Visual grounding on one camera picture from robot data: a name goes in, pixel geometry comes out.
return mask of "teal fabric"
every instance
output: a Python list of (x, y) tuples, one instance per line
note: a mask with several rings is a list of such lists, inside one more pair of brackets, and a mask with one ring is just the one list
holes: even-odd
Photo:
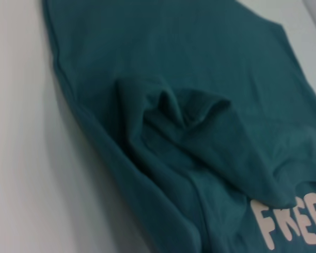
[(65, 98), (159, 252), (316, 252), (316, 96), (279, 24), (233, 0), (43, 3)]

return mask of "wrinkled fabric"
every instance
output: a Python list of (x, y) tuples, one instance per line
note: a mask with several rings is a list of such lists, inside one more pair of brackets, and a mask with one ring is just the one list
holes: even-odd
[(159, 252), (316, 252), (316, 95), (281, 25), (228, 0), (43, 4), (65, 98)]

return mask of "t-shirt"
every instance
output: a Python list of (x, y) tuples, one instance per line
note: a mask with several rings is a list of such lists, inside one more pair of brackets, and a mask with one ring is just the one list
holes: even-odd
[(43, 0), (83, 131), (162, 253), (316, 252), (316, 95), (234, 0)]

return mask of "teal t-shirt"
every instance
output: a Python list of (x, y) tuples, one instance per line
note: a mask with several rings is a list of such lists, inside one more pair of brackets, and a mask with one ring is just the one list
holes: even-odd
[(233, 0), (43, 3), (65, 98), (158, 252), (316, 252), (316, 96), (279, 24)]

